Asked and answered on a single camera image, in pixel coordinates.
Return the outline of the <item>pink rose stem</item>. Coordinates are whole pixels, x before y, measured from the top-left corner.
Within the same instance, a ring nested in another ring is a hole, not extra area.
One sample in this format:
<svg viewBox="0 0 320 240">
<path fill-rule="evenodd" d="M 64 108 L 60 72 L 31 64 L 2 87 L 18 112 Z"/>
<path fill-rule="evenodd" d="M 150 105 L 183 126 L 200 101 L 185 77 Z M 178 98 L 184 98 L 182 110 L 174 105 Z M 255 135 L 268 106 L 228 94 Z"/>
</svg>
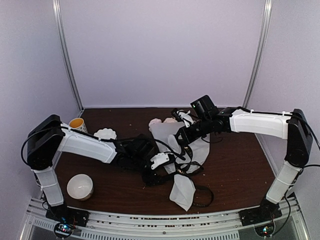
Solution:
<svg viewBox="0 0 320 240">
<path fill-rule="evenodd" d="M 178 121 L 173 117 L 167 117 L 163 123 L 177 123 Z"/>
</svg>

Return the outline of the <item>translucent white wrapping paper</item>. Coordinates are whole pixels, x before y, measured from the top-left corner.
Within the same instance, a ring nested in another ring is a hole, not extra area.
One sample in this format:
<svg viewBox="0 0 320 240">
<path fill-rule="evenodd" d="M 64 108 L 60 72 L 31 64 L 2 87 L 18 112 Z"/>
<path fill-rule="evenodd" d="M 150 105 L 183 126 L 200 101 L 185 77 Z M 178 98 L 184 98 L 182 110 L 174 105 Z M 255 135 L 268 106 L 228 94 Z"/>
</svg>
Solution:
<svg viewBox="0 0 320 240">
<path fill-rule="evenodd" d="M 201 173 L 203 164 L 210 153 L 210 135 L 198 138 L 187 146 L 180 146 L 175 138 L 177 131 L 184 127 L 182 122 L 153 124 L 150 132 L 161 153 L 170 154 L 171 151 L 181 155 L 175 156 L 175 161 L 164 165 L 168 176 L 173 178 L 173 185 L 169 199 L 179 207 L 188 211 L 191 207 L 206 208 L 214 200 L 210 188 L 196 185 L 192 176 Z"/>
</svg>

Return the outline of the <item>pink flower stem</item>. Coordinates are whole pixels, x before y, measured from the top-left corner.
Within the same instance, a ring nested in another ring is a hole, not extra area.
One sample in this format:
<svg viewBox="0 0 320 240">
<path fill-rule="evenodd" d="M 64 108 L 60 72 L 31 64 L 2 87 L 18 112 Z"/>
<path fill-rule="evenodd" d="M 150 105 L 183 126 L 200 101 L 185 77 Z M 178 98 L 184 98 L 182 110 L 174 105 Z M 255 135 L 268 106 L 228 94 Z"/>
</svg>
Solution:
<svg viewBox="0 0 320 240">
<path fill-rule="evenodd" d="M 160 124 L 160 123 L 162 123 L 162 120 L 159 118 L 154 118 L 154 119 L 150 120 L 150 122 L 148 123 L 149 131 L 151 130 L 152 125 Z"/>
</svg>

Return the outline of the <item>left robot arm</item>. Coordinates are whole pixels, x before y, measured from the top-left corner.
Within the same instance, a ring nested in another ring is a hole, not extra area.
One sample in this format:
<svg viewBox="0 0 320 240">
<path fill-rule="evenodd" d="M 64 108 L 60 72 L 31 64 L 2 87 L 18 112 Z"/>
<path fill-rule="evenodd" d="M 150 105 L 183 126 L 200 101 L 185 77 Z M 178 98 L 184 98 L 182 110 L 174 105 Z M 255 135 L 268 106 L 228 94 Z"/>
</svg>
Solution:
<svg viewBox="0 0 320 240">
<path fill-rule="evenodd" d="M 56 114 L 50 115 L 28 134 L 20 154 L 35 174 L 53 215 L 61 222 L 69 221 L 72 211 L 66 207 L 53 169 L 53 158 L 57 152 L 84 156 L 147 176 L 152 176 L 157 167 L 170 160 L 167 153 L 156 151 L 152 139 L 143 135 L 129 139 L 104 139 L 67 126 Z"/>
</svg>

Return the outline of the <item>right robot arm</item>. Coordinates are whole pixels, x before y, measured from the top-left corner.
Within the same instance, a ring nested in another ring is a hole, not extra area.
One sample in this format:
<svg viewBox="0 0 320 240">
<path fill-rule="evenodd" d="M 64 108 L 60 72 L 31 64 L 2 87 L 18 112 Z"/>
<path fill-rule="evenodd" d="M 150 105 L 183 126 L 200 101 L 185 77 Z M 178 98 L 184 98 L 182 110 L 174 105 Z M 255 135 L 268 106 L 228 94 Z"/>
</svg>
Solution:
<svg viewBox="0 0 320 240">
<path fill-rule="evenodd" d="M 265 112 L 241 106 L 222 110 L 208 95 L 193 101 L 197 120 L 184 110 L 174 109 L 171 115 L 184 122 L 174 135 L 182 148 L 211 133 L 251 133 L 285 140 L 286 154 L 274 182 L 256 210 L 259 220 L 268 220 L 275 212 L 299 173 L 307 166 L 313 143 L 318 139 L 301 109 L 291 112 Z"/>
</svg>

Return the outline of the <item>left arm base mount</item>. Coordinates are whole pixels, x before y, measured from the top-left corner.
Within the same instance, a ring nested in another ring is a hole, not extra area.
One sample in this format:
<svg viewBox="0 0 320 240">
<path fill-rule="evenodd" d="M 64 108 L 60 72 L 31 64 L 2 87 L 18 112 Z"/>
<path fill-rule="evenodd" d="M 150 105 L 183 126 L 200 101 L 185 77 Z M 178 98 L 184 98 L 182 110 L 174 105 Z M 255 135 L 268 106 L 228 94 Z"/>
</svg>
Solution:
<svg viewBox="0 0 320 240">
<path fill-rule="evenodd" d="M 46 211 L 45 217 L 61 223 L 85 227 L 87 225 L 90 213 L 86 210 L 74 208 L 51 208 Z"/>
</svg>

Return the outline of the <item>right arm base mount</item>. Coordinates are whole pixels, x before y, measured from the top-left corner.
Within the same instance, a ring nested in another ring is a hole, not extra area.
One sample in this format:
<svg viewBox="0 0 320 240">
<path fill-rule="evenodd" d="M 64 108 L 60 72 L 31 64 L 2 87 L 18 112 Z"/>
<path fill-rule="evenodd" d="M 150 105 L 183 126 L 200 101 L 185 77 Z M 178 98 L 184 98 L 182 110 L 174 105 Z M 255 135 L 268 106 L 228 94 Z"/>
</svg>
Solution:
<svg viewBox="0 0 320 240">
<path fill-rule="evenodd" d="M 280 209 L 276 209 L 271 212 L 270 210 L 263 209 L 262 207 L 248 208 L 239 211 L 239 218 L 242 226 L 255 225 L 267 221 L 271 221 L 273 218 L 279 218 L 283 214 Z"/>
</svg>

